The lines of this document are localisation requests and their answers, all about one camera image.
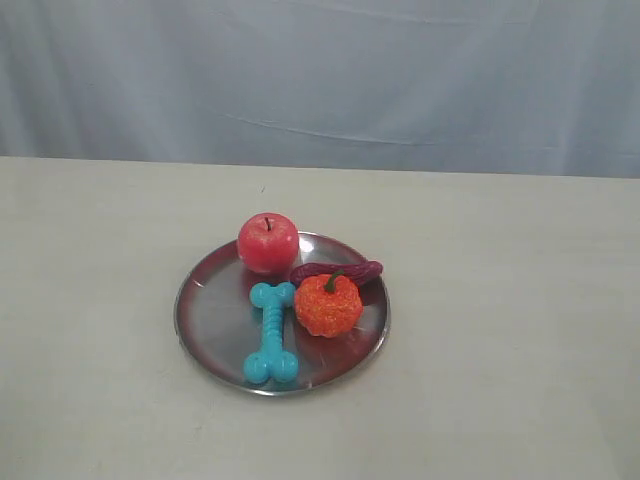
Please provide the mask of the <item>dark red toy sausage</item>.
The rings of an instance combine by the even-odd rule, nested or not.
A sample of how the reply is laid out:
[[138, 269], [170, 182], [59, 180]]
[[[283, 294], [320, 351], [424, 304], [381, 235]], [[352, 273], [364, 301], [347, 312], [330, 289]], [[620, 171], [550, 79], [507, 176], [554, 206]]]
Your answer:
[[358, 264], [304, 263], [291, 271], [289, 281], [299, 287], [308, 277], [323, 274], [332, 275], [336, 272], [341, 272], [343, 276], [360, 287], [380, 277], [383, 265], [377, 261], [365, 261]]

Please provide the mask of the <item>teal toy bone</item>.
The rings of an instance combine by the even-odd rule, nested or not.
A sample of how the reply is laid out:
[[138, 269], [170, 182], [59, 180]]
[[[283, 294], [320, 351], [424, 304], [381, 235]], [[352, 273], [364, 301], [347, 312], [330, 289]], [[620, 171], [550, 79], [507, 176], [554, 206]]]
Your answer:
[[251, 304], [262, 312], [260, 347], [245, 358], [243, 373], [252, 384], [269, 380], [288, 383], [296, 379], [299, 361], [295, 354], [283, 347], [284, 311], [293, 306], [295, 286], [282, 282], [254, 285], [249, 293]]

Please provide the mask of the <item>light blue backdrop cloth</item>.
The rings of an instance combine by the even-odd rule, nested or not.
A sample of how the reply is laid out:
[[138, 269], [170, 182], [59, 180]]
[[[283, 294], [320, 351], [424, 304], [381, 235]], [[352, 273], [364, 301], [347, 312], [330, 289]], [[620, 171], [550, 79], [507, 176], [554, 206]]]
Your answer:
[[635, 178], [635, 1], [5, 1], [8, 156]]

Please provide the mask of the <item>round stainless steel plate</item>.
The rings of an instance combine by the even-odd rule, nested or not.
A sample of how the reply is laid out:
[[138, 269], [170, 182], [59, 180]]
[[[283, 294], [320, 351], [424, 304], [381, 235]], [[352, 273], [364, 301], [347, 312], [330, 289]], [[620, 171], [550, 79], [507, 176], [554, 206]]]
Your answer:
[[[364, 256], [335, 239], [299, 233], [295, 266], [304, 263], [358, 264]], [[292, 266], [276, 275], [249, 270], [231, 241], [201, 260], [182, 284], [175, 304], [175, 330], [190, 357], [214, 377], [244, 391], [282, 396], [312, 390], [355, 372], [381, 349], [390, 325], [389, 298], [380, 277], [358, 287], [364, 311], [356, 326], [334, 338], [310, 335], [295, 316], [284, 311], [283, 347], [295, 354], [295, 380], [252, 384], [245, 379], [245, 358], [261, 343], [262, 312], [249, 299], [258, 283], [290, 282]]]

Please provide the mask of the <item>red apple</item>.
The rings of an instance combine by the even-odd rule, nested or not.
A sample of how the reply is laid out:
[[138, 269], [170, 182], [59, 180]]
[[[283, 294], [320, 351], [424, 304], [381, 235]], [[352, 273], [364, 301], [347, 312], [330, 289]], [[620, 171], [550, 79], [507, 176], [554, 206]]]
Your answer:
[[247, 220], [241, 227], [237, 251], [244, 265], [254, 273], [285, 273], [299, 253], [296, 225], [286, 216], [264, 212]]

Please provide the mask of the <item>orange toy pumpkin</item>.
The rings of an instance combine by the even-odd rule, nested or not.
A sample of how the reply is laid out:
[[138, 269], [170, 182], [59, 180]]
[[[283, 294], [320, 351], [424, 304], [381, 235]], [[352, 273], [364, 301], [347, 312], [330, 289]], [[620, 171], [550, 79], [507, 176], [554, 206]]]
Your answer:
[[294, 311], [310, 335], [334, 338], [356, 326], [364, 305], [358, 286], [338, 270], [304, 279], [295, 292]]

